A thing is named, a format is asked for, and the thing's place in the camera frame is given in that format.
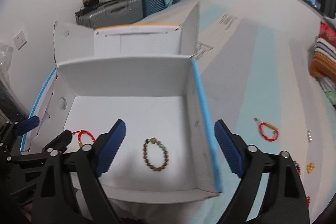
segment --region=open box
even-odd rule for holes
[[[30,135],[29,152],[40,152],[65,129],[85,129],[97,138],[121,119],[126,137],[100,177],[108,198],[184,203],[222,192],[213,126],[193,59],[198,5],[190,7],[186,28],[132,25],[94,31],[56,23],[56,72],[34,110],[42,115],[41,106],[46,109],[37,135]],[[143,144],[152,137],[169,152],[161,172],[153,172],[143,159]],[[84,135],[82,141],[91,142]],[[73,138],[66,152],[78,149]],[[164,162],[156,145],[148,145],[148,159],[155,166]],[[80,189],[77,176],[72,177]]]

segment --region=wall socket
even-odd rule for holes
[[[21,31],[16,37],[14,37],[14,43],[18,50],[21,49],[23,45],[27,43],[23,31]]]

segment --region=red bracelet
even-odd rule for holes
[[[79,144],[79,147],[80,147],[80,148],[83,146],[82,138],[81,138],[83,134],[87,134],[87,135],[89,135],[93,142],[96,141],[96,139],[95,139],[95,137],[92,135],[92,133],[89,132],[89,131],[86,131],[86,130],[75,131],[75,132],[73,132],[72,134],[73,134],[73,135],[78,134],[78,144]]]
[[[258,130],[260,135],[268,142],[273,142],[276,141],[279,138],[279,130],[278,128],[276,128],[274,125],[268,123],[268,122],[261,122],[258,118],[254,119],[256,122],[260,122],[258,125]],[[270,129],[273,129],[273,138],[268,138],[265,133],[264,133],[264,129],[263,126],[267,126]]]

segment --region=metal screw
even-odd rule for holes
[[[289,153],[287,151],[281,151],[281,155],[284,157],[284,158],[289,158]]]
[[[92,148],[91,144],[86,144],[86,145],[83,145],[82,150],[87,152],[87,151],[90,151],[91,148]]]
[[[58,151],[57,150],[52,150],[50,152],[50,156],[52,156],[52,157],[56,157],[57,155],[58,155]]]
[[[254,153],[254,152],[257,152],[258,151],[258,148],[255,147],[254,145],[249,145],[247,147],[247,150],[249,150],[250,152]]]

